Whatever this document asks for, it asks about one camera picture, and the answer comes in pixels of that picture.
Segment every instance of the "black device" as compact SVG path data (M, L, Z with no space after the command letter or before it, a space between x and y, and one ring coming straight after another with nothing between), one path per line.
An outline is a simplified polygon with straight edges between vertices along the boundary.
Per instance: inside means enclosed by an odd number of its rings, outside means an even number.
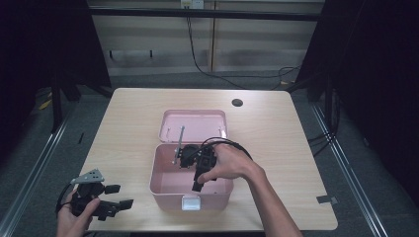
M62 208L62 197L70 185L78 184L77 191L73 194L71 199L71 212L75 216L79 216L86 205L94 198L105 193L105 195L116 194L120 191L121 186L111 185L104 186L102 182L105 181L101 172L98 169L92 170L85 175L78 177L70 182L69 185L63 190L60 198L58 199L56 212ZM106 220L107 217L115 217L121 210L131 209L133 199L122 200L120 202L111 202L101 200L99 206L93 212L93 216L98 216L99 220Z
M213 150L214 145L221 143L232 145L235 148L242 150L250 159L252 159L250 154L240 144L222 137L211 137L204 141L201 144L201 146L197 144L186 144L183 148L181 148L182 133L179 139L179 146L176 149L175 160L173 161L173 164L177 163L177 159L180 159L180 168L190 168L191 166L196 164L196 171L192 191L201 191L204 184L198 183L198 177L201 174L210 171L216 164L216 156Z

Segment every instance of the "wrist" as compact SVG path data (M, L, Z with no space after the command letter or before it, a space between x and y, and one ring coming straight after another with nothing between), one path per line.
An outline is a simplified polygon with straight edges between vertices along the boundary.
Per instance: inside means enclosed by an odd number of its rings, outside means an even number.
M253 183L257 182L257 180L260 180L264 176L265 170L252 161L248 166L246 166L242 177L247 181L247 183Z

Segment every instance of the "pink box lid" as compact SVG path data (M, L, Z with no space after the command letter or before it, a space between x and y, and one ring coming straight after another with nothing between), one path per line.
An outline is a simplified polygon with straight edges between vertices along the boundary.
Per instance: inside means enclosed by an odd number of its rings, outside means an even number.
M220 110L169 110L163 115L159 138L164 143L198 143L210 137L227 138L225 112Z

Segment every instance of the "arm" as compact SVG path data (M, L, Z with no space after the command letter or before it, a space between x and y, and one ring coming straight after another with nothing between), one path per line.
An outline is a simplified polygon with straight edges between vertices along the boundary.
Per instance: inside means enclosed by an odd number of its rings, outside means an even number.
M261 216L266 236L302 236L262 167L232 146L218 145L215 147L215 154L215 167L202 174L198 178L199 183L214 178L245 179Z

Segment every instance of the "person's left hand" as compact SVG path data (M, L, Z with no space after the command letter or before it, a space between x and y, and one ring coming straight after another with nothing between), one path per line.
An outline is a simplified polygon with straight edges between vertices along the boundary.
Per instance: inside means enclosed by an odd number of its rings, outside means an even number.
M94 198L87 205L84 211L75 216L71 213L71 198L75 191L69 194L65 200L65 205L58 212L58 226L56 230L57 237L81 237L84 231L89 228L92 221L92 214L100 204L98 198Z

